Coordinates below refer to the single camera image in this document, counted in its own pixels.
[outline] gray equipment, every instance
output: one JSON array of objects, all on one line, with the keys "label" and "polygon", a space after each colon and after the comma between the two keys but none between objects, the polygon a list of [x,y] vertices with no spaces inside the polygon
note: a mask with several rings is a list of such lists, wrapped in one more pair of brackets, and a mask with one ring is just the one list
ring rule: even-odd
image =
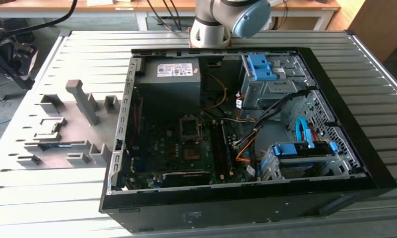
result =
[{"label": "gray equipment", "polygon": [[264,27],[270,14],[265,0],[198,0],[196,20],[190,31],[190,45],[197,48],[225,47],[229,31],[252,37]]},{"label": "gray equipment", "polygon": [[82,82],[80,80],[69,80],[66,83],[66,91],[73,94],[80,111],[82,112],[90,125],[97,125],[98,117],[96,115],[96,107],[92,106],[92,104],[97,105],[97,103],[92,98],[92,95],[86,95],[84,93]]}]

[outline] metal work table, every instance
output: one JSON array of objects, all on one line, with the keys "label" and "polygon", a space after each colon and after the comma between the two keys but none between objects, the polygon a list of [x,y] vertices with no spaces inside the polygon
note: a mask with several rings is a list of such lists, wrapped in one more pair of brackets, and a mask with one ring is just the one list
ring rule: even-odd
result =
[{"label": "metal work table", "polygon": [[[274,31],[233,39],[236,47],[310,47],[351,113],[397,180],[397,82],[359,40],[343,32]],[[121,98],[129,51],[133,48],[184,48],[186,33],[160,31],[72,32],[60,36],[0,140],[0,237],[29,234],[62,237],[122,237],[129,232],[98,213],[104,168],[25,169],[14,161],[24,151],[22,127],[44,114],[40,94],[65,91],[68,79],[81,79],[96,100]],[[168,237],[397,237],[397,189],[353,204],[327,217],[150,232]]]}]

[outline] motherboard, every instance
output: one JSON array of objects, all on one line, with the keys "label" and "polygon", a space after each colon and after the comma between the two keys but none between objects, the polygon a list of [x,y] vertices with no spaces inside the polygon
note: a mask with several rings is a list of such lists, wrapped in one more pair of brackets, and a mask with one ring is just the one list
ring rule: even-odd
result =
[{"label": "motherboard", "polygon": [[245,182],[246,163],[234,160],[237,126],[226,120],[185,115],[165,123],[144,122],[132,145],[129,189]]}]

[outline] sticker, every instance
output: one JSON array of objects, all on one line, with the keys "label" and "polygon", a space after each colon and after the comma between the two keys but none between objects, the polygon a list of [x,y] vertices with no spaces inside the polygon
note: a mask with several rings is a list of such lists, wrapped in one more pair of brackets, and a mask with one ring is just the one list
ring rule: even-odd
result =
[{"label": "sticker", "polygon": [[120,10],[120,11],[132,11],[133,8],[132,8],[132,7],[116,7],[114,10]]},{"label": "sticker", "polygon": [[252,168],[250,165],[246,166],[246,172],[250,174],[250,176],[254,177],[256,170]]},{"label": "sticker", "polygon": [[178,77],[192,75],[192,63],[164,63],[157,66],[157,77]]},{"label": "sticker", "polygon": [[273,68],[272,71],[273,73],[285,73],[282,68]]},{"label": "sticker", "polygon": [[242,101],[240,99],[237,99],[237,108],[241,109],[242,108]]},{"label": "sticker", "polygon": [[186,224],[194,224],[194,222],[202,221],[202,212],[185,212],[182,213],[182,222]]}]

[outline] power supply label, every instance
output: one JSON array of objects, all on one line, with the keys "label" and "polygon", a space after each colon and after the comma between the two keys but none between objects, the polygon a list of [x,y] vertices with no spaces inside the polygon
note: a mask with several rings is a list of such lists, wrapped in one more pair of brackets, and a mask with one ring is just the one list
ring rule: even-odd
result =
[{"label": "power supply label", "polygon": [[157,65],[157,77],[192,76],[192,63],[162,63]]}]

